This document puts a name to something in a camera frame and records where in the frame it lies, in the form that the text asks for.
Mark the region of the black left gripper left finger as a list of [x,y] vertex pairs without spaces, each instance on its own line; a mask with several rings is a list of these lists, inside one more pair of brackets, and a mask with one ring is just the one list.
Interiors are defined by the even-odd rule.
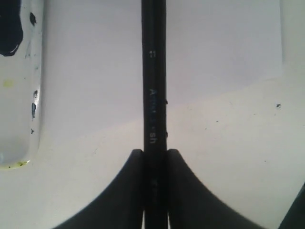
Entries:
[[135,149],[108,187],[58,229],[140,229],[143,217],[143,152]]

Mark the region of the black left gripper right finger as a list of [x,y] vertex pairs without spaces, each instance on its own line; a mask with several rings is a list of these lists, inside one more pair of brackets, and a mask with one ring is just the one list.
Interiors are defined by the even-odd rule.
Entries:
[[177,149],[167,151],[168,213],[172,229],[259,229],[217,198]]

